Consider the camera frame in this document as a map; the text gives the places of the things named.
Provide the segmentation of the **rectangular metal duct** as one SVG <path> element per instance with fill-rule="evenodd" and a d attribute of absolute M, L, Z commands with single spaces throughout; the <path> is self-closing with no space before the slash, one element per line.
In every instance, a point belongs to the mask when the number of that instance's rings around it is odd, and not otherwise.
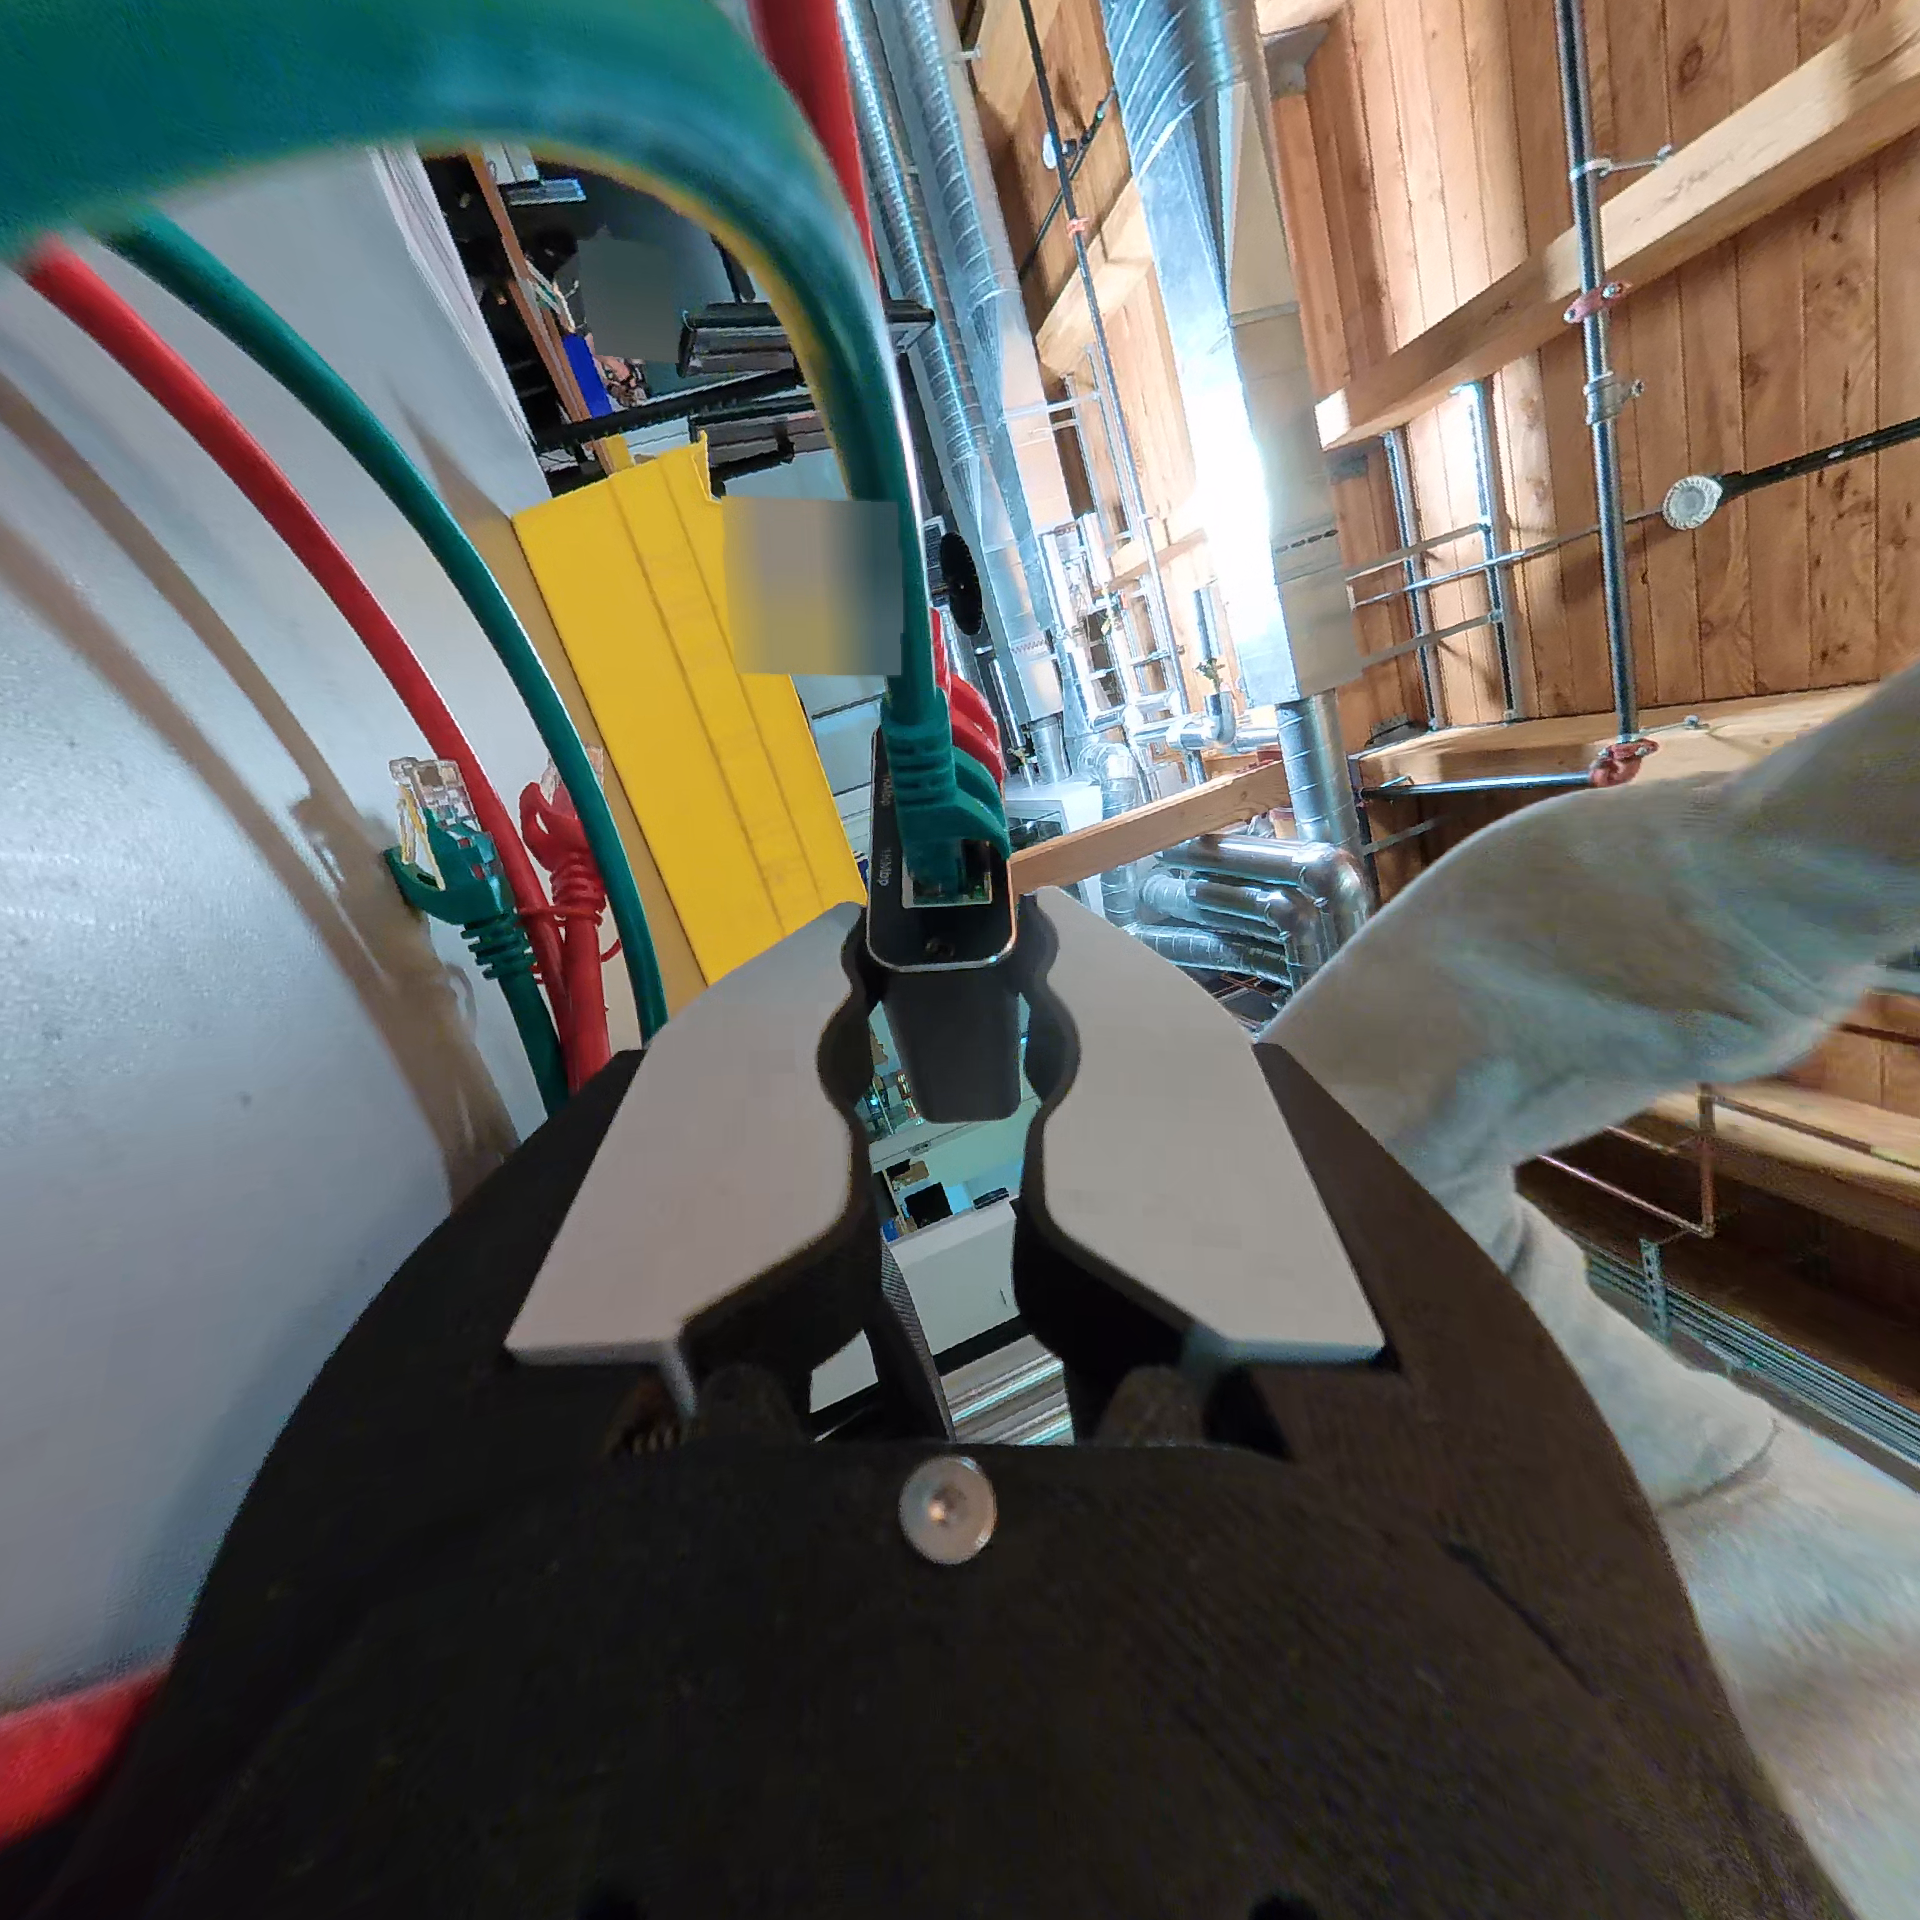
<path fill-rule="evenodd" d="M 1295 832 L 1360 851 L 1336 690 L 1360 675 L 1253 6 L 1104 2 L 1214 602 L 1273 706 Z"/>

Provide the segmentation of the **cluster of silver pipes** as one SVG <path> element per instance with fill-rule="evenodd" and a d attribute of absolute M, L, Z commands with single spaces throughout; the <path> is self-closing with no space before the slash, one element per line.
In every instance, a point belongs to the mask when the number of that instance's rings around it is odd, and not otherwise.
<path fill-rule="evenodd" d="M 877 236 L 902 295 L 932 313 L 915 377 L 948 518 L 985 569 L 999 668 L 1043 771 L 1096 785 L 1108 822 L 1151 803 L 1147 750 L 1180 760 L 1189 787 L 1208 782 L 1208 752 L 1281 764 L 1277 714 L 1240 694 L 1215 610 L 1132 175 L 1115 244 L 1072 240 L 1068 292 L 1084 297 L 1092 370 L 1077 367 L 1078 346 L 1046 359 L 953 7 L 852 2 L 837 15 Z M 1292 801 L 1086 886 L 1104 889 L 1112 919 L 1128 908 L 1128 932 L 1172 966 L 1292 992 L 1376 908 L 1363 835 L 1358 854 L 1302 839 Z"/>

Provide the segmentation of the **person's right forearm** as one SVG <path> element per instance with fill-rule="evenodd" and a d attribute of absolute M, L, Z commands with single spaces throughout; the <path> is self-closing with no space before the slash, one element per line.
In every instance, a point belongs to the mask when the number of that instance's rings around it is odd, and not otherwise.
<path fill-rule="evenodd" d="M 1916 948 L 1916 747 L 1905 668 L 1743 774 L 1525 807 L 1262 1034 L 1504 1272 L 1660 1510 L 1757 1460 L 1774 1416 L 1604 1306 L 1517 1171 L 1667 1092 L 1801 1062 Z"/>

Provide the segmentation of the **wooden ceiling beam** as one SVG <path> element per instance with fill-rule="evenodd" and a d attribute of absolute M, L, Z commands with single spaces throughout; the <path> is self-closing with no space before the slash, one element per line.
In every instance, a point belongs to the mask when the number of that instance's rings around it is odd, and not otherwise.
<path fill-rule="evenodd" d="M 1918 126 L 1918 6 L 1885 6 L 1702 130 L 1600 211 L 1603 265 L 1643 290 Z M 1325 451 L 1380 436 L 1455 384 L 1548 344 L 1579 292 L 1576 236 L 1548 248 L 1313 408 Z"/>

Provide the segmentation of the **thick wooden beam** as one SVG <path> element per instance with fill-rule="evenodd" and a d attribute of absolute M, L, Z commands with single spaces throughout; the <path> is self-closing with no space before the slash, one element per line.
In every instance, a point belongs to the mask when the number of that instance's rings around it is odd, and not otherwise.
<path fill-rule="evenodd" d="M 1799 736 L 1859 708 L 1879 683 L 1757 696 L 1713 705 L 1647 706 L 1640 732 L 1654 740 L 1640 780 L 1735 775 Z M 1583 778 L 1616 739 L 1611 711 L 1452 728 L 1350 758 L 1365 788 L 1397 793 L 1432 785 Z"/>

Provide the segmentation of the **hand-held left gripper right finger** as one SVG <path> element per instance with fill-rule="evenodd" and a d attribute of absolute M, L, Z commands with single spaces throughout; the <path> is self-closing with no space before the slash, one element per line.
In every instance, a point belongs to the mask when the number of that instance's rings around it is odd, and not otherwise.
<path fill-rule="evenodd" d="M 1385 1348 L 1253 1039 L 1065 892 L 1024 902 L 1032 970 L 1016 1262 L 1073 1368 L 1355 1364 Z"/>

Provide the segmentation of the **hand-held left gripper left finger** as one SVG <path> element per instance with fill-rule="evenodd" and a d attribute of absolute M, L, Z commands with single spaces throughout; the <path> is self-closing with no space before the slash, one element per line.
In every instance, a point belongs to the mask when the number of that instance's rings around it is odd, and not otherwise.
<path fill-rule="evenodd" d="M 508 1334 L 523 1363 L 809 1374 L 880 1298 L 856 1102 L 862 918 L 837 904 L 647 1048 Z"/>

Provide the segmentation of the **metal storage rack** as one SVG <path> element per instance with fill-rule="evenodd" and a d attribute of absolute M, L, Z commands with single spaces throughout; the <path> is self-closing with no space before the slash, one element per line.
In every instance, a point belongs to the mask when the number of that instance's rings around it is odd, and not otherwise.
<path fill-rule="evenodd" d="M 485 183 L 471 155 L 425 176 L 556 490 L 705 441 L 718 488 L 824 451 L 785 330 L 749 273 L 702 227 L 565 162 Z M 614 431 L 587 441 L 584 424 Z"/>

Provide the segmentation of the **wooden railing beam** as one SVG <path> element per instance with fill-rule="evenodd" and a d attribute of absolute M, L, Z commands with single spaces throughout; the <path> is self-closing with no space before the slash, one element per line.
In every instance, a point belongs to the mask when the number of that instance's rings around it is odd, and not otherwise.
<path fill-rule="evenodd" d="M 1092 823 L 1032 849 L 1012 854 L 1007 886 L 1012 896 L 1032 896 L 1044 887 L 1072 887 L 1101 874 L 1128 870 L 1208 832 L 1227 832 L 1256 815 L 1288 803 L 1288 780 L 1280 761 L 1263 761 L 1244 774 L 1189 787 L 1123 817 Z"/>

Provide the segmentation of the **metal conduit rod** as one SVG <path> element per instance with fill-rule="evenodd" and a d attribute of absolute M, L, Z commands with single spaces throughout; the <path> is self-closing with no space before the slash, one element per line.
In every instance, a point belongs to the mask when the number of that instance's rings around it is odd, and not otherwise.
<path fill-rule="evenodd" d="M 1623 287 L 1609 274 L 1604 262 L 1600 230 L 1600 180 L 1604 164 L 1593 145 L 1593 92 L 1582 6 L 1553 2 L 1551 25 L 1564 102 L 1567 194 L 1576 264 L 1576 292 L 1567 306 L 1567 324 L 1579 330 L 1582 340 L 1582 401 L 1590 435 L 1603 624 L 1613 690 L 1616 739 L 1623 739 L 1640 735 L 1616 432 L 1628 392 L 1613 367 L 1609 335 L 1609 315 Z"/>

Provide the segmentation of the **black network splitter box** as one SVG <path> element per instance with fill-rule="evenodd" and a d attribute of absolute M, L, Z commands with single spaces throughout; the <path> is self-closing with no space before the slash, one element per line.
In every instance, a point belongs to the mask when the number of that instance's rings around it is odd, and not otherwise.
<path fill-rule="evenodd" d="M 928 1121 L 999 1121 L 1022 1102 L 1016 906 L 1005 856 L 964 844 L 961 892 L 909 876 L 883 735 L 870 752 L 864 946 L 908 1086 Z"/>

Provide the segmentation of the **yellow plastic bin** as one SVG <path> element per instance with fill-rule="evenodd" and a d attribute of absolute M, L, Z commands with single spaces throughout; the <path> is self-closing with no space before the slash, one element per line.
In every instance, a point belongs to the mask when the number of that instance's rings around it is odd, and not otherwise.
<path fill-rule="evenodd" d="M 862 899 L 792 682 L 736 670 L 705 444 L 521 512 L 515 536 L 659 876 L 643 902 L 670 911 L 668 1006 Z"/>

